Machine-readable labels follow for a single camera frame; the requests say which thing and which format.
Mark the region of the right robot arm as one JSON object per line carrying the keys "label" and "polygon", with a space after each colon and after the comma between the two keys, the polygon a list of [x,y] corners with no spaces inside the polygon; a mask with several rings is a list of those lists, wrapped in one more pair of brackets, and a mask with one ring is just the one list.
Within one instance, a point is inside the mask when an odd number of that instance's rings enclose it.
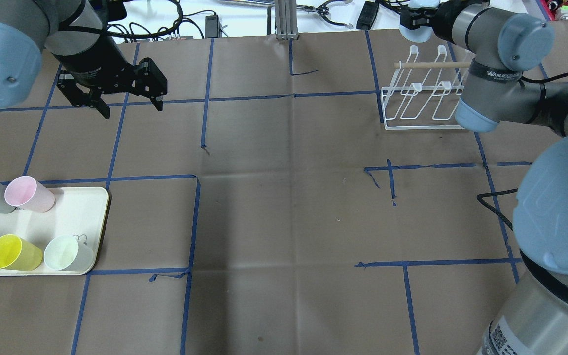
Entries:
{"label": "right robot arm", "polygon": [[[568,355],[568,83],[530,79],[551,52],[555,29],[526,13],[486,0],[412,0],[400,31],[413,42],[432,35],[472,55],[455,120],[467,130],[528,148],[530,163],[516,190],[512,235],[523,276],[486,326],[478,355]],[[552,134],[538,143],[532,133]]]}

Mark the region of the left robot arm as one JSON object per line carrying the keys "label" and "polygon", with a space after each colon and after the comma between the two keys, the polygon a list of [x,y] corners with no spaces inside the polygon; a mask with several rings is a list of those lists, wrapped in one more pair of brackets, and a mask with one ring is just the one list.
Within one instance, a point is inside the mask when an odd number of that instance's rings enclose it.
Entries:
{"label": "left robot arm", "polygon": [[0,108],[29,96],[47,50],[61,63],[56,87],[73,107],[108,119],[102,96],[129,93],[161,111],[166,77],[151,58],[129,63],[108,29],[125,16],[121,0],[0,0]]}

